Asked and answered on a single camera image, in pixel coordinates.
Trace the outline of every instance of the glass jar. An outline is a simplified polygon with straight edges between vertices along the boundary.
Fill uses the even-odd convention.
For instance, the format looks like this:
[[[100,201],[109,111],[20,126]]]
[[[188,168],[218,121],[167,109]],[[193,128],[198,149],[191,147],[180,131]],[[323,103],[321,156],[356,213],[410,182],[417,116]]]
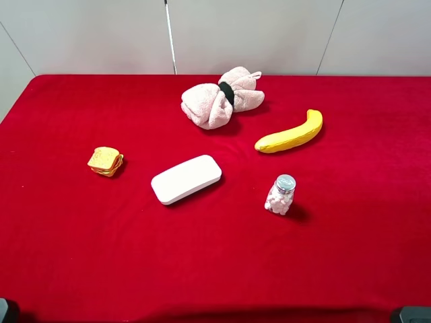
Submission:
[[[285,215],[294,201],[296,181],[290,175],[280,175],[269,190],[265,208],[272,213]]]

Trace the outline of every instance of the red tablecloth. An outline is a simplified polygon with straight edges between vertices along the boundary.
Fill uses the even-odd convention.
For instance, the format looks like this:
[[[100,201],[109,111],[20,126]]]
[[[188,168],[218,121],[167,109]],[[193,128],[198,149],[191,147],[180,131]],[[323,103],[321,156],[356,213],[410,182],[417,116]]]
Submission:
[[[261,107],[204,131],[217,76],[48,75],[0,124],[0,297],[37,321],[386,322],[431,306],[431,78],[264,76]],[[262,136],[323,114],[310,143]],[[87,167],[98,146],[118,176]],[[221,181],[170,207],[150,181],[202,154]],[[286,217],[263,208],[283,173]]]

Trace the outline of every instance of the banana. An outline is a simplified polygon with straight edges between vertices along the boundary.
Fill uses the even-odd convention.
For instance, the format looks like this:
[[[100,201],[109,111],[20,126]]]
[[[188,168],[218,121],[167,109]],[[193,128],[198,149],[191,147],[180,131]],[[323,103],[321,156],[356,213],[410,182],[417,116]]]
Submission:
[[[302,125],[264,136],[255,144],[255,149],[263,153],[275,153],[290,149],[310,141],[322,129],[323,117],[317,110],[307,111],[307,121]]]

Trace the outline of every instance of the towel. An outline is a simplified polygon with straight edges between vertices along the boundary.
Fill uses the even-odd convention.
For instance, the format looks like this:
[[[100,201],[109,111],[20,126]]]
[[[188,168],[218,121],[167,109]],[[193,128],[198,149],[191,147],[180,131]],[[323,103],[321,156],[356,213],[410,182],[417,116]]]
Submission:
[[[256,80],[261,72],[250,74],[244,67],[224,73],[218,85],[199,84],[183,93],[181,109],[195,125],[215,129],[229,122],[233,112],[257,108],[265,98],[256,91]]]

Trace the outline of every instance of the black object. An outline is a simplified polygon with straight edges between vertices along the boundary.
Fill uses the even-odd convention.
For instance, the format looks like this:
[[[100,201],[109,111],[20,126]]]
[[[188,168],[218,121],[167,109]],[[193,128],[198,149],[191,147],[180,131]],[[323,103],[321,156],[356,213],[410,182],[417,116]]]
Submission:
[[[224,92],[226,99],[228,99],[229,103],[234,106],[234,90],[230,87],[226,82],[221,82],[218,87]]]
[[[391,323],[431,323],[431,308],[405,306],[392,313]]]
[[[17,303],[0,298],[0,323],[16,323],[19,315],[20,309]]]

